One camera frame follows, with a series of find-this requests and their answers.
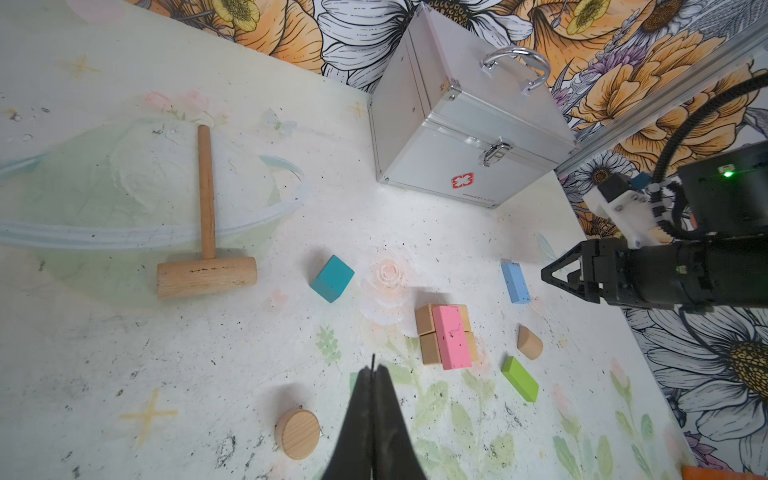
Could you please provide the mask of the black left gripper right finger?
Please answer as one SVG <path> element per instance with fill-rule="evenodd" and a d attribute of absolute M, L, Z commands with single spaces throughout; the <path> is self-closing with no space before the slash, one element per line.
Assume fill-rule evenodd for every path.
<path fill-rule="evenodd" d="M 383 365 L 374 372 L 374 478 L 426 479 L 411 443 L 390 372 Z"/>

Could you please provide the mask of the natural wood arch block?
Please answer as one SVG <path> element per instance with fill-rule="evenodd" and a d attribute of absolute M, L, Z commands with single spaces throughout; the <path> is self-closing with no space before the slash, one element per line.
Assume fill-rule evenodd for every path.
<path fill-rule="evenodd" d="M 416 328 L 417 334 L 419 336 L 427 335 L 436 331 L 433 311 L 438 307 L 455 307 L 461 315 L 464 331 L 472 331 L 469 312 L 466 305 L 428 303 L 415 311 Z"/>

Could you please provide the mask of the natural wood rectangular block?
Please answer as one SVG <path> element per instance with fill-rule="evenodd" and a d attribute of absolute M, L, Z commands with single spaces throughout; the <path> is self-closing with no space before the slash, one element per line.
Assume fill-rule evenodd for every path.
<path fill-rule="evenodd" d="M 468 349 L 470 352 L 471 362 L 475 363 L 479 361 L 479 354 L 477 350 L 476 339 L 474 333 L 466 331 L 465 336 L 468 342 Z M 430 333 L 419 337 L 419 343 L 421 348 L 422 361 L 424 365 L 436 365 L 441 364 L 441 353 L 439 349 L 438 339 L 436 333 Z"/>

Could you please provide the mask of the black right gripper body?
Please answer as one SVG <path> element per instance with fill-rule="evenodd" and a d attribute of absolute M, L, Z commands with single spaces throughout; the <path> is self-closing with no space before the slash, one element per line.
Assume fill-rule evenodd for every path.
<path fill-rule="evenodd" d="M 767 306 L 767 238 L 673 242 L 631 249 L 590 242 L 590 297 L 611 305 L 672 309 Z"/>

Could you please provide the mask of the light blue wood block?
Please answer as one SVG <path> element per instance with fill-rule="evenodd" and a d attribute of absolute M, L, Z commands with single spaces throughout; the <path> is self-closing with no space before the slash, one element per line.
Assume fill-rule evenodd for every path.
<path fill-rule="evenodd" d="M 518 263 L 503 259 L 501 269 L 510 301 L 513 304 L 529 304 L 531 297 L 521 266 Z"/>

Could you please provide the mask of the pink wood block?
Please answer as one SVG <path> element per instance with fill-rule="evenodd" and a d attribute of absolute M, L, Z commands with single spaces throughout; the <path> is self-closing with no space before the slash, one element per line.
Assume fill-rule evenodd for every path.
<path fill-rule="evenodd" d="M 472 366 L 472 333 L 465 305 L 437 305 L 432 308 L 435 335 L 444 370 Z"/>

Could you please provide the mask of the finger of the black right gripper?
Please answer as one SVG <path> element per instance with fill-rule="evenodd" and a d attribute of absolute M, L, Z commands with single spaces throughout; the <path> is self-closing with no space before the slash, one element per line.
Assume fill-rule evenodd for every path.
<path fill-rule="evenodd" d="M 541 270 L 544 282 L 594 282 L 595 242 L 580 242 Z"/>
<path fill-rule="evenodd" d="M 570 293 L 584 301 L 590 303 L 600 302 L 599 284 L 593 281 L 581 280 L 579 272 L 571 272 L 567 280 L 556 278 L 551 272 L 542 272 L 541 279 L 544 283 Z"/>

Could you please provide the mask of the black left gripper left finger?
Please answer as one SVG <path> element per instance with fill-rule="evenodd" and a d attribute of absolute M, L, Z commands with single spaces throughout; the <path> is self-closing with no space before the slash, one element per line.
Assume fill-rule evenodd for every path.
<path fill-rule="evenodd" d="M 372 478 L 373 380 L 374 373 L 370 366 L 359 371 L 323 480 Z"/>

